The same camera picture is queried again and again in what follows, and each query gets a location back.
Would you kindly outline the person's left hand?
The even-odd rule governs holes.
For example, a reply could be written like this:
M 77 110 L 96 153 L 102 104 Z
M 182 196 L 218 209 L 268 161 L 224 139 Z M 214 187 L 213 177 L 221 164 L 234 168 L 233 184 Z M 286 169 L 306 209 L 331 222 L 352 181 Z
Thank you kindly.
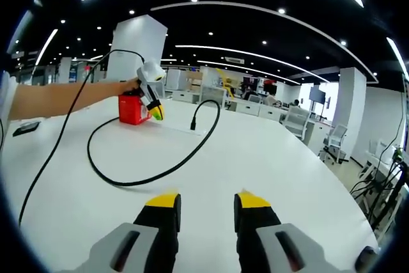
M 136 77 L 127 81 L 120 82 L 119 94 L 129 93 L 139 89 L 140 80 Z

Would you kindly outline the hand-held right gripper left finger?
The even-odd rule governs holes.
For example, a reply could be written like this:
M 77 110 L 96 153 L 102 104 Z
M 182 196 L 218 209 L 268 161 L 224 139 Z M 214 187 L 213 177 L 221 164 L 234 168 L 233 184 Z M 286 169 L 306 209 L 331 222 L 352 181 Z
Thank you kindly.
M 150 199 L 135 221 L 123 223 L 95 243 L 74 272 L 172 272 L 178 253 L 181 194 Z

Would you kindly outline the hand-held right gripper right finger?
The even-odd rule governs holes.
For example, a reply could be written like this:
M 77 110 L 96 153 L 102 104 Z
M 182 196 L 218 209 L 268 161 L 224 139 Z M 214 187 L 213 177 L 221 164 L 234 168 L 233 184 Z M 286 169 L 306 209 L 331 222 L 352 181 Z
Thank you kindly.
M 234 197 L 236 251 L 242 272 L 332 272 L 323 248 L 265 199 L 243 190 Z

